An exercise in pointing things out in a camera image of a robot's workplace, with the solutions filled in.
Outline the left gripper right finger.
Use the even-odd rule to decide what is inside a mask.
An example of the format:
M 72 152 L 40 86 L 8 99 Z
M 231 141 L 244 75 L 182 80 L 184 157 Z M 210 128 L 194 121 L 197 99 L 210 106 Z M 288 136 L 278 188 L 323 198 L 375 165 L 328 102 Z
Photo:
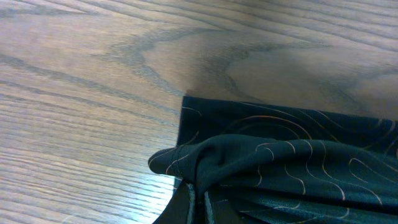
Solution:
M 226 195 L 219 190 L 208 190 L 204 194 L 206 221 L 211 224 L 244 224 L 233 209 Z

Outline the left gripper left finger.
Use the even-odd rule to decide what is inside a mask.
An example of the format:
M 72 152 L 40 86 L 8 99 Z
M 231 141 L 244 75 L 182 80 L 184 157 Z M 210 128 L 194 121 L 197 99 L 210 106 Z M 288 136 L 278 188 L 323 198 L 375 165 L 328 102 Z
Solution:
M 192 184 L 181 183 L 170 202 L 153 224 L 193 224 L 195 190 Z

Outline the black orange-patterned jersey shirt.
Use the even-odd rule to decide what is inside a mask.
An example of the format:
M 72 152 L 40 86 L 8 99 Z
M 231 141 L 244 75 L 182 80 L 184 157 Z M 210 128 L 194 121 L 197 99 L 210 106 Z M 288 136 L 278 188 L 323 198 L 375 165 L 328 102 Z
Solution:
M 244 223 L 396 223 L 397 122 L 186 96 L 156 174 L 226 195 Z

